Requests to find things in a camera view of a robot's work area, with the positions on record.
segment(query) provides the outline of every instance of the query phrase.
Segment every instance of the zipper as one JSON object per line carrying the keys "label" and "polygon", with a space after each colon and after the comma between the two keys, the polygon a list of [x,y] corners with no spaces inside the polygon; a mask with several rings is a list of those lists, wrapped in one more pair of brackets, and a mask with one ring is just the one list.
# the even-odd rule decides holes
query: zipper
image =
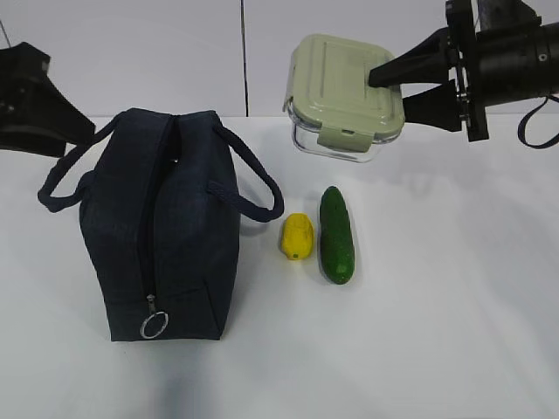
{"label": "zipper", "polygon": [[[171,117],[167,126],[163,131],[163,138],[172,139],[176,138],[173,136],[173,127],[175,126],[175,117]],[[143,231],[139,237],[138,244],[138,257],[140,259],[141,267],[141,288],[145,299],[148,303],[148,317],[143,321],[140,328],[140,335],[144,339],[154,339],[159,336],[167,327],[169,323],[169,315],[166,312],[158,311],[155,301],[157,299],[157,287],[155,284],[155,260],[154,260],[154,212],[155,212],[155,200],[157,198],[157,193],[162,185],[163,179],[169,173],[168,165],[172,164],[173,161],[168,159],[170,143],[171,141],[163,140],[157,149],[158,156],[156,157],[154,175],[148,186],[148,201],[145,203],[142,215],[141,215],[141,225],[144,226]],[[162,327],[152,335],[146,335],[146,326],[156,317],[163,316]]]}

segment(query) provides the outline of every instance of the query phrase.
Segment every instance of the glass food container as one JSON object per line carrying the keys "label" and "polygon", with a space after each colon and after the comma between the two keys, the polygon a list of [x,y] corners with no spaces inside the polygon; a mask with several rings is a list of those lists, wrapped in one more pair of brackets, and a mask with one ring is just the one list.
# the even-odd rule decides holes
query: glass food container
{"label": "glass food container", "polygon": [[365,162],[404,126],[399,86],[370,87],[371,69],[390,61],[375,45],[310,35],[293,52],[284,111],[295,145],[309,153]]}

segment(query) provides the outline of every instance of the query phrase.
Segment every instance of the metal ring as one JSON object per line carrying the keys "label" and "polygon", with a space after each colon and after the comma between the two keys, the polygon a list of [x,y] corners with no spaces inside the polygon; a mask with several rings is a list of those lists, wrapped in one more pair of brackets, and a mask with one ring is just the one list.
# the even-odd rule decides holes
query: metal ring
{"label": "metal ring", "polygon": [[[165,317],[165,321],[163,321],[163,326],[161,326],[161,329],[159,329],[153,336],[147,336],[146,335],[146,326],[148,325],[148,323],[155,319],[157,316],[164,316]],[[157,312],[157,313],[153,313],[151,314],[149,317],[147,317],[143,323],[141,324],[140,327],[140,335],[142,336],[143,339],[154,339],[157,336],[159,336],[161,333],[163,333],[163,331],[167,328],[167,325],[169,323],[169,315],[166,312]]]}

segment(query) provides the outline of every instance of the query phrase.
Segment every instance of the cucumber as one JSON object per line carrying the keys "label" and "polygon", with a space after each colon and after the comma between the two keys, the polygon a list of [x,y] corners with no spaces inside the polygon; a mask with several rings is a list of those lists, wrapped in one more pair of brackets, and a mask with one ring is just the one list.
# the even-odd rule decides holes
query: cucumber
{"label": "cucumber", "polygon": [[320,219],[322,270],[332,282],[346,284],[355,270],[355,248],[346,203],[336,186],[322,195]]}

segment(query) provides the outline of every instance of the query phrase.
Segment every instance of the cable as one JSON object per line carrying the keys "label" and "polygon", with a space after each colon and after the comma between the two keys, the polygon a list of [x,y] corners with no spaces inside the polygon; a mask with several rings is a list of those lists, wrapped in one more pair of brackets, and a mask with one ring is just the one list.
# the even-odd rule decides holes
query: cable
{"label": "cable", "polygon": [[544,148],[550,148],[556,144],[559,144],[559,134],[553,137],[551,140],[544,142],[543,144],[529,144],[526,141],[526,125],[535,114],[540,112],[540,110],[548,104],[548,101],[550,100],[553,100],[555,103],[559,103],[559,99],[557,97],[555,97],[554,95],[549,95],[547,98],[545,98],[541,105],[539,105],[533,111],[530,111],[524,118],[522,118],[521,123],[518,126],[518,139],[525,146],[535,148],[536,150],[543,150]]}
{"label": "cable", "polygon": [[478,0],[473,0],[473,3],[475,4],[475,7],[472,7],[472,9],[475,10],[476,14],[475,24],[473,24],[473,28],[478,29],[478,24],[480,24],[480,9],[478,7]]}
{"label": "cable", "polygon": [[8,32],[6,32],[6,28],[3,27],[2,19],[0,19],[0,29],[2,30],[3,37],[6,39],[6,44],[11,48],[10,38],[8,37]]}
{"label": "cable", "polygon": [[248,78],[246,74],[245,0],[241,0],[241,41],[243,46],[243,78],[245,80],[245,116],[248,117],[250,107],[248,103]]}

